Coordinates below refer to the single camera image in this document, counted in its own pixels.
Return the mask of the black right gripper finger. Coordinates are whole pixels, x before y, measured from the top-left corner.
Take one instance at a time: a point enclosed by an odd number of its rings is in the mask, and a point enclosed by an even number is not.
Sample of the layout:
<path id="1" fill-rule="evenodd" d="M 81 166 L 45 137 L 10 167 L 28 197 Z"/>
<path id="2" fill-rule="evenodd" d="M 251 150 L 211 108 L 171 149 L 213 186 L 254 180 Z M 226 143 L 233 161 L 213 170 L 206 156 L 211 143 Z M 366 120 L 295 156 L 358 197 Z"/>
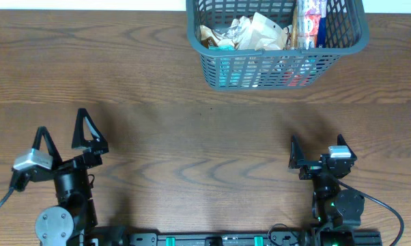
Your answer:
<path id="1" fill-rule="evenodd" d="M 288 167 L 290 169 L 300 169 L 302 167 L 310 166 L 311 162 L 305 159 L 302 149 L 300 148 L 300 145 L 298 143 L 297 137 L 295 135 L 292 135 Z"/>
<path id="2" fill-rule="evenodd" d="M 344 137 L 343 137 L 342 134 L 339 134 L 339 135 L 337 136 L 337 145 L 338 145 L 338 146 L 347 146 L 347 147 L 350 149 L 351 153 L 352 153 L 352 156 L 351 156 L 349 159 L 354 159 L 354 160 L 357 159 L 357 156 L 356 156 L 355 153 L 352 151 L 351 147 L 348 146 L 348 144 L 347 144 L 347 142 L 346 142 L 346 140 L 344 139 Z"/>

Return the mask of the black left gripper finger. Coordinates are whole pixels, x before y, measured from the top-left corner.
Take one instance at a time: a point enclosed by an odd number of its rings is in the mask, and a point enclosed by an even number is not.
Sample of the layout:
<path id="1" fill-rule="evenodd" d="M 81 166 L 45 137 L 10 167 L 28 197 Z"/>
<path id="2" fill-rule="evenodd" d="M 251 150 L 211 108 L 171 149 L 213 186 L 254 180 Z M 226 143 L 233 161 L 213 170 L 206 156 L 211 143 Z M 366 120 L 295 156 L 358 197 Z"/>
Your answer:
<path id="1" fill-rule="evenodd" d="M 50 156 L 52 156 L 53 158 L 53 167 L 59 167 L 63 161 L 62 158 L 54 144 L 53 139 L 51 138 L 51 135 L 47 129 L 47 127 L 45 126 L 39 126 L 37 131 L 36 131 L 36 135 L 33 141 L 33 145 L 32 148 L 39 150 L 40 149 L 40 145 L 42 142 L 42 139 L 44 139 L 45 143 L 46 143 L 46 147 L 48 150 L 48 154 Z"/>
<path id="2" fill-rule="evenodd" d="M 106 154 L 109 151 L 107 140 L 85 108 L 77 111 L 71 148 L 92 154 Z"/>

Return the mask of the orange capped snack tube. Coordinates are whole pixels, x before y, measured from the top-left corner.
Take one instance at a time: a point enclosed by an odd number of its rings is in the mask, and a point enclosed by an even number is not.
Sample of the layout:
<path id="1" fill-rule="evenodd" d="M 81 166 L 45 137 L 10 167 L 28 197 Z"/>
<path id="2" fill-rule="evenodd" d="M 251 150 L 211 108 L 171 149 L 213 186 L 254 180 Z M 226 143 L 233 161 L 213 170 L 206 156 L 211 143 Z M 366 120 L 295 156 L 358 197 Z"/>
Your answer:
<path id="1" fill-rule="evenodd" d="M 303 51 L 306 49 L 299 49 L 297 45 L 297 7 L 294 8 L 292 26 L 289 27 L 289 38 L 287 49 L 290 51 Z M 293 56 L 287 63 L 284 79 L 287 79 L 288 86 L 306 86 L 309 84 L 311 75 L 310 69 L 313 65 L 314 59 L 304 57 L 302 54 Z"/>

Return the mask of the grey plastic basket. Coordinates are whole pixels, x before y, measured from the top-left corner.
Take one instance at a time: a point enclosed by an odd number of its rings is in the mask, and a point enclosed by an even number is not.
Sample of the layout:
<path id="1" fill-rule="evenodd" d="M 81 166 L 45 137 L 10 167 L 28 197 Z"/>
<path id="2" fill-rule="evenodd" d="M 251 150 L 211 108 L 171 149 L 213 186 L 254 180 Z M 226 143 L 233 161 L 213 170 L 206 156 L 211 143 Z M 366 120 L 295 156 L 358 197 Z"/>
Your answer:
<path id="1" fill-rule="evenodd" d="M 216 90 L 312 84 L 369 41 L 362 1 L 187 0 L 187 37 Z"/>

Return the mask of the tissue pack multipack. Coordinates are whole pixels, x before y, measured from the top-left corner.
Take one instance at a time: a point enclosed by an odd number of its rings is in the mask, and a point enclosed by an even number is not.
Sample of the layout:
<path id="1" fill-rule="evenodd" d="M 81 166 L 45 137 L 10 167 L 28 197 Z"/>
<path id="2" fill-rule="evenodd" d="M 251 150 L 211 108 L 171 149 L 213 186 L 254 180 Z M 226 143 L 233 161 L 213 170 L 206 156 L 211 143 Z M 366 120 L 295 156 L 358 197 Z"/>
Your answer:
<path id="1" fill-rule="evenodd" d="M 327 0 L 297 0 L 296 4 L 298 48 L 325 48 Z"/>

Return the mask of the beige brown nut bag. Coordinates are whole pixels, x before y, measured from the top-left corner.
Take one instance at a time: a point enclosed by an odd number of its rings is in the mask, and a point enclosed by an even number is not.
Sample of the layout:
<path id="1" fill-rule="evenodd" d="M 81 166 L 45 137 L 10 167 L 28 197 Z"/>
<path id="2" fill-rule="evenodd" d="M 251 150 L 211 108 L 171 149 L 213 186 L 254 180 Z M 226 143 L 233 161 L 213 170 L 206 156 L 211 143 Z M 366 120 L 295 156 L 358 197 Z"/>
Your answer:
<path id="1" fill-rule="evenodd" d="M 236 50 L 284 50 L 287 42 L 286 32 L 274 21 L 256 12 L 251 23 L 251 39 L 236 46 Z"/>

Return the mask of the teal wet wipes pack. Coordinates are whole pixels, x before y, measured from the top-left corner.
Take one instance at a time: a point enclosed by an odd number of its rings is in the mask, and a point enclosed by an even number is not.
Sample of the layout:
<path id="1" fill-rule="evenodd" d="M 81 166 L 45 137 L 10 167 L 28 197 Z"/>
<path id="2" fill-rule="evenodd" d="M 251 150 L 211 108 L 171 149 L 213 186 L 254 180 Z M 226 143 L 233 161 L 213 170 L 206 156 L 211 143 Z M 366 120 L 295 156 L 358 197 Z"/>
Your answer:
<path id="1" fill-rule="evenodd" d="M 211 51 L 235 51 L 235 48 L 231 45 L 209 46 L 208 49 Z"/>

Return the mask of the beige nut snack bag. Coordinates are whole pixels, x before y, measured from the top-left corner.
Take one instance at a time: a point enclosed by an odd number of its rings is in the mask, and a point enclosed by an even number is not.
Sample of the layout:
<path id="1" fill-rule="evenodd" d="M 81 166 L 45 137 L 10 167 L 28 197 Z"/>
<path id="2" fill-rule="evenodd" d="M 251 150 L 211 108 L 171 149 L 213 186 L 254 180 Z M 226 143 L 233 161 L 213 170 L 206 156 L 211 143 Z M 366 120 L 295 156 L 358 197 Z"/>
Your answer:
<path id="1" fill-rule="evenodd" d="M 212 29 L 206 27 L 205 25 L 200 26 L 201 31 L 201 44 L 206 47 L 210 48 L 211 46 L 217 47 L 218 42 L 220 39 L 215 35 Z"/>

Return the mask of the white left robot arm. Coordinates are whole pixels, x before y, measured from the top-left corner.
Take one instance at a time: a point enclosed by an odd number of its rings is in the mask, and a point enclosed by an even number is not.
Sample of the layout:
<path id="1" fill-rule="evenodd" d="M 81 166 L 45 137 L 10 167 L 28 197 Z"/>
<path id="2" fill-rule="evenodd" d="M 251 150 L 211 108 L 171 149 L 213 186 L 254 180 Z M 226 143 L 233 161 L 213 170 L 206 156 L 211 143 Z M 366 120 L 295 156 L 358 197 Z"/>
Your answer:
<path id="1" fill-rule="evenodd" d="M 86 109 L 77 111 L 71 148 L 82 153 L 63 161 L 46 128 L 36 133 L 31 157 L 31 181 L 54 182 L 58 205 L 47 208 L 36 219 L 41 245 L 101 245 L 93 229 L 98 225 L 91 190 L 94 175 L 88 169 L 102 164 L 108 143 Z"/>

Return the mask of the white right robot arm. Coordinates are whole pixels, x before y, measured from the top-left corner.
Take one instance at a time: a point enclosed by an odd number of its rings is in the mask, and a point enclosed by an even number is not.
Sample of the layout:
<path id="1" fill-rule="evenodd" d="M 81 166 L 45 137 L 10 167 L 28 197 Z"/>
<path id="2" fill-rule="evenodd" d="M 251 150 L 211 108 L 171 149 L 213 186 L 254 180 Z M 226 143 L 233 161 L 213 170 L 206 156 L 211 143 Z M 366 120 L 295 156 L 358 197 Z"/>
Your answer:
<path id="1" fill-rule="evenodd" d="M 312 181 L 312 215 L 319 222 L 300 233 L 299 245 L 355 244 L 352 230 L 361 224 L 365 199 L 350 188 L 341 189 L 339 180 L 351 172 L 356 160 L 342 135 L 317 161 L 305 159 L 296 136 L 292 136 L 288 167 L 299 171 L 299 179 Z"/>

